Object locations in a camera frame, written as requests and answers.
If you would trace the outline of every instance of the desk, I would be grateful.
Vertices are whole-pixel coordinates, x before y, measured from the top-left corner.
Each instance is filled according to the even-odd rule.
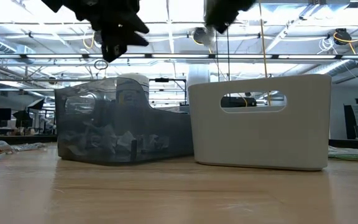
[[[0,223],[358,223],[358,162],[323,172],[204,166],[192,158],[105,167],[55,145],[0,161]]]

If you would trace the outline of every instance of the gray translucent bin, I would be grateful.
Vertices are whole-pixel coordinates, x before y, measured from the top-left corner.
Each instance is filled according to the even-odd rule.
[[[55,90],[55,103],[62,159],[118,165],[193,154],[190,115],[151,108],[133,79]]]

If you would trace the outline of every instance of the transparent plastic bin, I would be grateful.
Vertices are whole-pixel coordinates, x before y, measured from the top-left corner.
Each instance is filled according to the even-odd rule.
[[[55,103],[62,159],[119,165],[193,154],[190,115],[151,108],[133,79],[55,90]]]

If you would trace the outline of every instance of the wooden table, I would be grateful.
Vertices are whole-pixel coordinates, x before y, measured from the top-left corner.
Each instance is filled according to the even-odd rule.
[[[0,223],[358,223],[358,162],[323,172],[204,166],[193,158],[105,167],[54,145],[0,161]]]

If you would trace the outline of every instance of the ceiling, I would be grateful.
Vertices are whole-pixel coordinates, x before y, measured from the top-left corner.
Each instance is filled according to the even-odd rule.
[[[310,7],[305,3],[307,1],[287,1],[286,4],[283,2],[285,1],[262,1],[267,54],[335,54],[332,48],[327,51],[322,50],[321,45],[327,34],[332,35],[336,28],[346,28],[353,39],[358,39],[358,8],[346,8],[347,5]],[[308,14],[300,20],[300,14],[305,11]],[[127,52],[129,54],[208,54],[210,50],[214,54],[262,53],[262,39],[258,36],[261,33],[258,5],[248,12],[241,12],[228,32],[215,38],[216,44],[213,49],[198,45],[191,38],[195,27],[203,27],[204,0],[141,0],[138,15],[150,29],[150,33],[144,35],[150,45],[130,46]],[[93,31],[89,22],[77,21],[74,13],[65,7],[54,13],[41,0],[0,0],[0,40],[8,45],[24,45],[36,54],[100,54],[101,50],[93,42],[92,36]],[[355,42],[354,46],[357,50],[358,42]],[[338,54],[352,54],[348,45],[333,47]],[[13,75],[10,77],[17,78],[24,74],[31,74],[33,79],[55,76],[73,80],[95,78],[97,73],[100,73],[99,78],[116,77],[122,73],[143,73],[149,78],[186,78],[189,67],[199,63],[194,60],[118,59],[110,64],[108,69],[98,71],[93,67],[93,61],[84,60],[40,59],[36,60],[38,63],[34,65],[20,67],[15,66],[14,62],[0,60],[0,66],[12,71]],[[48,63],[59,66],[41,67]],[[219,70],[223,74],[230,70],[233,79],[265,76],[264,65],[260,60],[233,61],[230,66],[226,61],[221,61],[219,69],[217,62],[213,60],[200,63],[209,64],[210,74],[216,77],[211,79],[214,81],[218,81]],[[319,63],[286,60],[282,63],[269,63],[267,72],[273,76],[298,75],[318,65]],[[351,70],[352,73],[358,74],[357,67]],[[334,76],[333,80],[349,76],[352,74],[344,72]],[[75,83],[59,83],[54,86],[44,83],[43,85],[46,85],[45,88],[61,88]],[[358,78],[339,85],[358,85]],[[180,90],[180,86],[176,83],[164,84],[156,88]],[[166,97],[177,97],[177,95],[182,97],[183,93],[178,91],[158,94]]]

